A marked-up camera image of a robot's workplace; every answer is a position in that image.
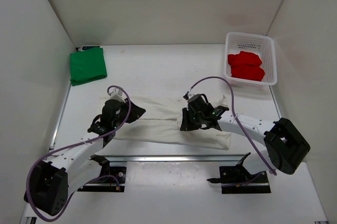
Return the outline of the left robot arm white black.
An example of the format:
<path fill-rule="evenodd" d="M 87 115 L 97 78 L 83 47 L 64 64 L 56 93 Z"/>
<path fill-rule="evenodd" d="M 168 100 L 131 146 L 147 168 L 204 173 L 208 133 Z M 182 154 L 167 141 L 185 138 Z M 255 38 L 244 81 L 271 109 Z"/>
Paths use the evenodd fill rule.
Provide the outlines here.
<path fill-rule="evenodd" d="M 115 179 L 108 159 L 97 153 L 114 138 L 121 124 L 132 123 L 145 112 L 128 100 L 107 100 L 87 130 L 99 139 L 86 140 L 51 160 L 39 161 L 32 169 L 24 201 L 31 201 L 35 208 L 55 216 L 67 205 L 70 196 L 88 182 Z"/>

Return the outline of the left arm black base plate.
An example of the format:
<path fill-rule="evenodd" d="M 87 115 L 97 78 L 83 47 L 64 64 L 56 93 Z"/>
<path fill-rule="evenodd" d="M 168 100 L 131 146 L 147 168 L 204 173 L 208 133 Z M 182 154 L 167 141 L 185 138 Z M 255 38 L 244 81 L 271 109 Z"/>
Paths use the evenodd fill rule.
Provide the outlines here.
<path fill-rule="evenodd" d="M 126 162 L 110 164 L 110 169 L 102 169 L 99 179 L 87 183 L 79 188 L 78 192 L 107 192 L 107 193 L 122 193 L 125 191 L 127 175 Z"/>

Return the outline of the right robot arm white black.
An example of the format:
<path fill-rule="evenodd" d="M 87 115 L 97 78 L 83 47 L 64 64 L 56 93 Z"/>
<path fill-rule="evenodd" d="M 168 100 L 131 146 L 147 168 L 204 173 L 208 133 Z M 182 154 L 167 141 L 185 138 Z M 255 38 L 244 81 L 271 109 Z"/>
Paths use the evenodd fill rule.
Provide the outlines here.
<path fill-rule="evenodd" d="M 286 118 L 268 121 L 234 113 L 228 107 L 214 107 L 205 94 L 185 95 L 181 131 L 215 129 L 247 137 L 251 144 L 260 143 L 265 150 L 246 154 L 237 164 L 237 177 L 250 181 L 263 171 L 293 174 L 311 147 L 295 125 Z"/>

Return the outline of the white t shirt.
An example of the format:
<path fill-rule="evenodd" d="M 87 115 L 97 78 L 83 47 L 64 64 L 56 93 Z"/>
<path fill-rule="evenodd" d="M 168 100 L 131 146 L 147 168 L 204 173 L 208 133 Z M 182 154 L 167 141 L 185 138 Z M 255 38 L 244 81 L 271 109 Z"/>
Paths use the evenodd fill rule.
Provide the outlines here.
<path fill-rule="evenodd" d="M 146 112 L 135 122 L 126 123 L 116 132 L 118 140 L 132 140 L 228 150 L 231 134 L 216 129 L 184 132 L 182 98 L 133 96 L 131 101 Z"/>

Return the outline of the red t shirt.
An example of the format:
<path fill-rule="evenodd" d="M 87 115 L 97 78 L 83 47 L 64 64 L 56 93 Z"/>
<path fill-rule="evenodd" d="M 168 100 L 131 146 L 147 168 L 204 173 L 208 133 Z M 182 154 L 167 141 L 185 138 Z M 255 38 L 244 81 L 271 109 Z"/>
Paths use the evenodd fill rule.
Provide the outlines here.
<path fill-rule="evenodd" d="M 231 68 L 231 77 L 262 81 L 265 76 L 265 71 L 261 68 L 262 60 L 255 53 L 241 51 L 239 54 L 229 54 L 227 61 Z"/>

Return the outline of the green t shirt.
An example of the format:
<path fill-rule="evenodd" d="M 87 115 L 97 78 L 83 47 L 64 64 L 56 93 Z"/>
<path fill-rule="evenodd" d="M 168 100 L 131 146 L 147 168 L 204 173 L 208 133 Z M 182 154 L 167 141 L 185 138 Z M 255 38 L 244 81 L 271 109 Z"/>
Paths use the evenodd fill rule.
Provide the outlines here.
<path fill-rule="evenodd" d="M 107 77 L 104 52 L 101 47 L 70 54 L 71 85 L 78 86 Z"/>

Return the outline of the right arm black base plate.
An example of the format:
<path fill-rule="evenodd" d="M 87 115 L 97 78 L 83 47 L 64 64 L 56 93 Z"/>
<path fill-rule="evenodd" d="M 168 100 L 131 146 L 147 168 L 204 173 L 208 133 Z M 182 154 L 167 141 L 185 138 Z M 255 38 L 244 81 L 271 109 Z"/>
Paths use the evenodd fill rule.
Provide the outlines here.
<path fill-rule="evenodd" d="M 271 188 L 266 172 L 248 173 L 239 166 L 220 166 L 218 178 L 208 178 L 211 184 L 220 184 L 222 194 L 268 194 Z"/>

